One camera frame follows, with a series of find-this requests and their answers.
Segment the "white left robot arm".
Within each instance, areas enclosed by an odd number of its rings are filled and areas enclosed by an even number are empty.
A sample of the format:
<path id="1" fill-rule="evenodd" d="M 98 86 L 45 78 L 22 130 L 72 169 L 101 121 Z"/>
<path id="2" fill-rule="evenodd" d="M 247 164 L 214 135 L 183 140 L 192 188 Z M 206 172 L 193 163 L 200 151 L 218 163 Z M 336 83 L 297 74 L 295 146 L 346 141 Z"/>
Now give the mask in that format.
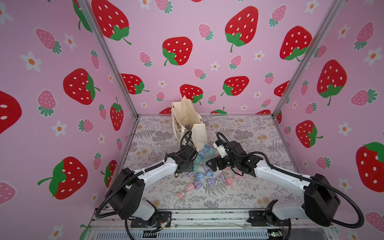
<path id="1" fill-rule="evenodd" d="M 145 189 L 167 176 L 186 172 L 197 155 L 193 147 L 186 145 L 175 153 L 166 153 L 163 160 L 147 168 L 123 169 L 106 194 L 106 204 L 113 209 L 111 215 L 122 220 L 139 218 L 153 225 L 159 214 L 154 204 L 143 200 Z"/>

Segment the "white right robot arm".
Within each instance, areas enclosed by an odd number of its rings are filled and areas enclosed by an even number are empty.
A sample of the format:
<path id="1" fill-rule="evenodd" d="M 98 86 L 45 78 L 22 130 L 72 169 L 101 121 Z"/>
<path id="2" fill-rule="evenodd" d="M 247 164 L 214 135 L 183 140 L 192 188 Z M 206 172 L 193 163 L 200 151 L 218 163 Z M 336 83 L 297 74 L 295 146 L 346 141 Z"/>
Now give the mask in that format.
<path id="1" fill-rule="evenodd" d="M 269 225 L 274 226 L 279 221 L 288 219 L 310 219 L 323 227 L 331 225 L 340 199 L 329 189 L 329 182 L 324 176 L 299 175 L 275 167 L 264 153 L 247 154 L 236 141 L 224 143 L 217 140 L 214 148 L 220 155 L 207 161 L 208 167 L 214 172 L 225 168 L 237 168 L 241 176 L 250 175 L 269 180 L 300 197 L 293 201 L 271 201 L 263 214 Z"/>

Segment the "blue hourglass centre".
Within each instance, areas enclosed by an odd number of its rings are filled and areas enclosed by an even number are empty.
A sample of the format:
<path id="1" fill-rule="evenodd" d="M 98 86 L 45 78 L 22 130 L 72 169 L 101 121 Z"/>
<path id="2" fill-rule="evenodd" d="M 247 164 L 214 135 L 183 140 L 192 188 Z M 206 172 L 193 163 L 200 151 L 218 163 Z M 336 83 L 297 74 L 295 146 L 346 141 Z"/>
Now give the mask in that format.
<path id="1" fill-rule="evenodd" d="M 200 181 L 200 180 L 202 180 L 205 177 L 205 174 L 197 173 L 196 176 L 197 176 L 197 180 Z"/>

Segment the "blue hourglass near bag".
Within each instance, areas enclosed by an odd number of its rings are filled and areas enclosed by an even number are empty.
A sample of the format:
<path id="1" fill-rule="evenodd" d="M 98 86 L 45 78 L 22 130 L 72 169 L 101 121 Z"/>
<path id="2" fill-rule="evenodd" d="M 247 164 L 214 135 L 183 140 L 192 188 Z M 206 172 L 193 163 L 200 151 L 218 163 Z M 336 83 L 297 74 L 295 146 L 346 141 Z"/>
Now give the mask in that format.
<path id="1" fill-rule="evenodd" d="M 203 148 L 203 152 L 207 153 L 209 150 L 210 150 L 210 146 L 209 145 L 205 145 L 204 148 Z"/>

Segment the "pink hourglass right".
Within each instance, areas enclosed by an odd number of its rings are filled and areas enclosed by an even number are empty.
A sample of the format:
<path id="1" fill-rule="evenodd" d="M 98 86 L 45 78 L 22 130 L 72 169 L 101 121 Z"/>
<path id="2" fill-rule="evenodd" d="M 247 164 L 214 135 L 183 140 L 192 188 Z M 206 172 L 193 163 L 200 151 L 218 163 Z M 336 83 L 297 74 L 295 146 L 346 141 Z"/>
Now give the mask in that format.
<path id="1" fill-rule="evenodd" d="M 240 179 L 240 178 L 238 178 L 238 176 L 235 176 L 235 177 L 233 177 L 233 178 L 228 178 L 228 179 L 226 179 L 225 182 L 226 182 L 226 184 L 227 184 L 228 186 L 232 186 L 233 183 L 234 183 L 235 181 L 239 180 L 239 179 Z"/>

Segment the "pink hourglass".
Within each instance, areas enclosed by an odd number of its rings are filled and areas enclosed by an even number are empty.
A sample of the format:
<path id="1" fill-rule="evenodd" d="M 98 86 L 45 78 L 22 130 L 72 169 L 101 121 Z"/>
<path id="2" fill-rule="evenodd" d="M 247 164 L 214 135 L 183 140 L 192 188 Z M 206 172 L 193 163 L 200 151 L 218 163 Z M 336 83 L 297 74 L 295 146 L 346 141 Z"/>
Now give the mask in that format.
<path id="1" fill-rule="evenodd" d="M 240 178 L 238 178 L 238 176 L 235 176 L 235 177 L 233 177 L 233 178 L 228 178 L 228 179 L 226 179 L 225 182 L 226 182 L 226 184 L 227 184 L 228 186 L 232 186 L 233 183 L 234 183 L 235 181 L 239 180 L 239 179 L 240 179 Z"/>
<path id="2" fill-rule="evenodd" d="M 185 199 L 188 193 L 193 191 L 194 189 L 195 189 L 195 185 L 193 183 L 188 184 L 185 190 L 178 193 L 179 199 L 180 200 Z"/>

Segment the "pink hourglass front left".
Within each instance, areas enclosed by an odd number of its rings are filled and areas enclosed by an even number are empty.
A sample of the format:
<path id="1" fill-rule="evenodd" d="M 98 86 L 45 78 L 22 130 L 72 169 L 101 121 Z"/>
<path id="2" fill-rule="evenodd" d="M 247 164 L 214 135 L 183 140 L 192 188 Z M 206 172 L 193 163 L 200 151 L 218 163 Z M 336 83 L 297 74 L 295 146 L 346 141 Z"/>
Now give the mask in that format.
<path id="1" fill-rule="evenodd" d="M 185 199 L 188 193 L 193 191 L 194 189 L 195 189 L 195 185 L 193 183 L 188 184 L 185 190 L 178 193 L 179 199 L 180 200 Z"/>

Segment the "purple hourglass front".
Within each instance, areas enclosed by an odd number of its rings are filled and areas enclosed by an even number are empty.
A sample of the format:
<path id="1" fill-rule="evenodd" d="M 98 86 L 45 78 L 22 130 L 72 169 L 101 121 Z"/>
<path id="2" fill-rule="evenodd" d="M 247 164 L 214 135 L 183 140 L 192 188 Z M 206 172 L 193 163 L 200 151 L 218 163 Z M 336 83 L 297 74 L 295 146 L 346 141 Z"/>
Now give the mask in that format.
<path id="1" fill-rule="evenodd" d="M 199 190 L 203 187 L 203 184 L 200 181 L 195 181 L 194 186 L 196 190 Z"/>

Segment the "lilac hourglass centre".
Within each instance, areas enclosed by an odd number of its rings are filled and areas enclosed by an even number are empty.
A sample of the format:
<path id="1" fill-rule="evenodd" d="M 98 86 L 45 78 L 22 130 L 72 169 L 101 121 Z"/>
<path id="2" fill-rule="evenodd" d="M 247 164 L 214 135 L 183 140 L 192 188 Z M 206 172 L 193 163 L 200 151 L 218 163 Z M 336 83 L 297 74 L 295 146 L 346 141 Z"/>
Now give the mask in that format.
<path id="1" fill-rule="evenodd" d="M 215 178 L 207 178 L 206 181 L 207 181 L 207 184 L 208 184 L 209 187 L 214 186 L 215 183 L 216 183 L 216 179 Z"/>

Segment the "cream canvas tote bag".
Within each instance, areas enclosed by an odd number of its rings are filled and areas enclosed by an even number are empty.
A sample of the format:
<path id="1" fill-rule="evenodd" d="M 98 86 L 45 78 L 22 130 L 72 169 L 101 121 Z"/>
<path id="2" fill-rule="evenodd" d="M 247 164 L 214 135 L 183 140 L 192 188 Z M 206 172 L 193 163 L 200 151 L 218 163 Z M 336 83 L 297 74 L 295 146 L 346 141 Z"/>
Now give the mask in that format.
<path id="1" fill-rule="evenodd" d="M 180 140 L 187 131 L 191 131 L 193 145 L 197 151 L 202 151 L 208 144 L 207 130 L 192 101 L 184 96 L 180 102 L 172 102 L 171 115 L 176 139 Z"/>

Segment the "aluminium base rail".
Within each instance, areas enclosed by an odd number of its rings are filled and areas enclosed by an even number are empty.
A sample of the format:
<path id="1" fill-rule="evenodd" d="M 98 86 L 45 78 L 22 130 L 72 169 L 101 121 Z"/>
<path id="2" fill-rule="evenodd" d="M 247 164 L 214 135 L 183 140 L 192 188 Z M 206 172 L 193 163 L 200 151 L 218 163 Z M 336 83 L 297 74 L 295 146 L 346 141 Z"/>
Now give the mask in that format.
<path id="1" fill-rule="evenodd" d="M 275 226 L 250 220 L 260 209 L 160 210 L 167 226 L 152 233 L 139 220 L 118 216 L 93 218 L 86 240 L 340 240 L 335 226 L 322 227 L 308 219 L 284 220 Z"/>

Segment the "silver corner frame post right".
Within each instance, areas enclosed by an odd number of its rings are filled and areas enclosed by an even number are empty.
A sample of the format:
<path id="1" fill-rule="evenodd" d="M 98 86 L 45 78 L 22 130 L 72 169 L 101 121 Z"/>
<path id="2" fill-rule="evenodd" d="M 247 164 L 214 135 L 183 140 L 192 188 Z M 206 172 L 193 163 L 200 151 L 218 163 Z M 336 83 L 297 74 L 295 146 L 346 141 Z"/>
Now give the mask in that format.
<path id="1" fill-rule="evenodd" d="M 288 84 L 283 94 L 283 97 L 279 101 L 274 113 L 272 114 L 273 120 L 277 120 L 278 113 L 283 109 L 284 104 L 292 93 L 292 91 L 294 90 L 295 85 L 305 72 L 307 64 L 310 63 L 310 61 L 312 60 L 315 50 L 317 49 L 318 45 L 323 41 L 324 37 L 327 35 L 328 31 L 330 30 L 333 22 L 336 20 L 344 4 L 345 1 L 342 0 L 332 2 L 327 14 L 325 15 L 322 23 L 319 26 L 318 31 L 313 37 L 313 40 L 310 43 L 308 50 L 304 54 L 304 57 L 301 59 L 301 62 L 299 63 L 297 69 L 292 75 L 290 83 Z"/>

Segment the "silver corner frame post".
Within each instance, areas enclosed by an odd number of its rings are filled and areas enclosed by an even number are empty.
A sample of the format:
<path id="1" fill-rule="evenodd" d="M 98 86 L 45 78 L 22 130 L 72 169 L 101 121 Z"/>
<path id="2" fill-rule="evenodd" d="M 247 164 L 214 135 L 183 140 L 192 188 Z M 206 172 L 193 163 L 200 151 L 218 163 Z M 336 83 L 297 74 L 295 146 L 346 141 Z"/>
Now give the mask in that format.
<path id="1" fill-rule="evenodd" d="M 295 85 L 305 72 L 307 64 L 310 63 L 310 61 L 312 60 L 315 50 L 317 49 L 318 45 L 323 41 L 324 37 L 327 35 L 328 31 L 330 30 L 333 22 L 336 20 L 344 4 L 345 1 L 342 0 L 332 2 L 327 14 L 325 15 L 322 23 L 319 26 L 318 31 L 313 37 L 313 40 L 310 43 L 308 50 L 304 54 L 304 57 L 301 59 L 301 62 L 299 63 L 297 69 L 292 75 L 290 83 L 288 84 L 283 94 L 283 97 L 279 101 L 274 113 L 272 114 L 273 120 L 277 120 L 278 113 L 283 109 L 284 104 L 292 93 L 292 91 L 294 90 Z"/>
<path id="2" fill-rule="evenodd" d="M 116 63 L 115 63 L 113 56 L 109 50 L 109 47 L 106 44 L 106 41 L 104 39 L 104 35 L 102 34 L 102 32 L 99 28 L 99 25 L 97 23 L 95 15 L 93 14 L 90 2 L 85 1 L 85 0 L 80 0 L 79 4 L 83 10 L 83 14 L 86 18 L 86 21 L 88 22 L 89 26 L 91 27 L 93 34 L 96 38 L 96 41 L 99 44 L 99 47 L 100 47 L 100 49 L 101 49 L 101 51 L 102 51 L 102 53 L 106 59 L 108 67 L 110 68 L 111 73 L 115 78 L 115 81 L 118 85 L 118 88 L 121 91 L 121 94 L 123 95 L 123 98 L 125 99 L 125 102 L 126 102 L 127 106 L 129 107 L 134 119 L 137 120 L 139 118 L 139 115 L 136 111 L 136 108 L 134 107 L 134 104 L 133 104 L 131 98 L 130 98 L 129 92 L 126 89 L 126 85 L 125 85 L 123 78 L 122 78 L 122 76 L 121 76 L 121 74 L 120 74 L 120 72 L 116 66 Z"/>

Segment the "silver corner frame post left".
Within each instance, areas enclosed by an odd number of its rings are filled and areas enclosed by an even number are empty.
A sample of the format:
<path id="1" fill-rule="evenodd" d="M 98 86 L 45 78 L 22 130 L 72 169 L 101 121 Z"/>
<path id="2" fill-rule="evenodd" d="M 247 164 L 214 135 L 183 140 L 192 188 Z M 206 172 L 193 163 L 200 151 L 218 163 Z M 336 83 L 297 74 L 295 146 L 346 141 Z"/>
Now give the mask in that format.
<path id="1" fill-rule="evenodd" d="M 116 63 L 115 63 L 113 56 L 109 50 L 109 47 L 106 44 L 106 41 L 104 39 L 104 35 L 102 34 L 102 32 L 99 28 L 99 25 L 97 23 L 95 15 L 93 14 L 90 2 L 85 1 L 85 0 L 80 0 L 79 4 L 83 10 L 83 14 L 86 18 L 86 21 L 88 22 L 89 26 L 91 27 L 93 34 L 96 38 L 96 41 L 99 44 L 99 47 L 100 47 L 100 49 L 101 49 L 101 51 L 102 51 L 102 53 L 106 59 L 108 67 L 110 68 L 111 73 L 115 78 L 115 81 L 118 85 L 118 88 L 121 91 L 121 94 L 123 95 L 123 98 L 125 99 L 125 102 L 126 102 L 127 106 L 129 107 L 134 119 L 137 120 L 139 118 L 139 115 L 136 111 L 136 108 L 134 107 L 134 104 L 133 104 L 131 98 L 130 98 L 129 92 L 126 89 L 126 85 L 125 85 L 123 78 L 122 78 L 122 76 L 121 76 L 121 74 L 120 74 L 120 72 L 116 66 Z"/>

